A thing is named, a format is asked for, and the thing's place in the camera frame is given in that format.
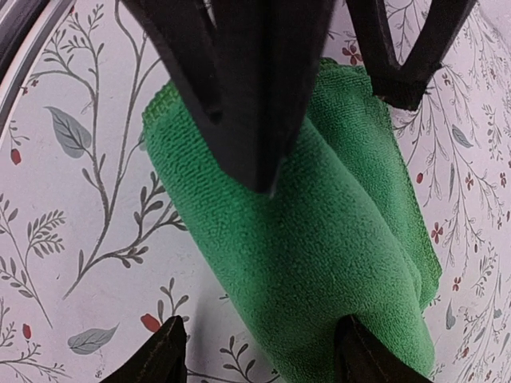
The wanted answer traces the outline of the green microfiber towel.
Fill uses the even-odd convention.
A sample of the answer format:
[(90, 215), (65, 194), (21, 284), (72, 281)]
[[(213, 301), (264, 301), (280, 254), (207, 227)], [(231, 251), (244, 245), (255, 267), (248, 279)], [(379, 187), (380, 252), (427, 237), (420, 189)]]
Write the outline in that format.
[(285, 381), (335, 381), (335, 327), (348, 315), (428, 379), (434, 343), (422, 314), (442, 269), (362, 66), (320, 62), (273, 196), (220, 170), (173, 83), (143, 121), (157, 175)]

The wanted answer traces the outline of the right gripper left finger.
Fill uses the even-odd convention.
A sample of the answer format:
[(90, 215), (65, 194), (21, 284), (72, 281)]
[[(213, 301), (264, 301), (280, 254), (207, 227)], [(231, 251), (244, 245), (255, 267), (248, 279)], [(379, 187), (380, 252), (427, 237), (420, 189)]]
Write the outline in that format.
[(126, 363), (101, 383), (186, 383), (186, 342), (183, 318), (170, 317)]

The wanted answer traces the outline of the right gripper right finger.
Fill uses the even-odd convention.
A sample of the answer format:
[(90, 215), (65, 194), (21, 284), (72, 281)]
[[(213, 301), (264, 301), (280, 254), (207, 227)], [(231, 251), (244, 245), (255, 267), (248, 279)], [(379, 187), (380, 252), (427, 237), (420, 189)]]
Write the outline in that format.
[(395, 357), (357, 318), (335, 328), (335, 380), (341, 383), (429, 383)]

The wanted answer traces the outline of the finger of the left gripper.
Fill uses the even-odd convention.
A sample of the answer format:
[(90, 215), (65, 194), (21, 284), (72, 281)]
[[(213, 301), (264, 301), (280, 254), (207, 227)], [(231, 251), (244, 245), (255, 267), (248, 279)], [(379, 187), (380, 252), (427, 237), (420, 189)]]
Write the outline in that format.
[(396, 109), (418, 109), (430, 80), (441, 68), (442, 60), (475, 4), (470, 0), (432, 1), (414, 46), (400, 64), (384, 2), (348, 1), (373, 94)]
[(220, 168), (275, 190), (314, 88), (332, 1), (128, 1)]

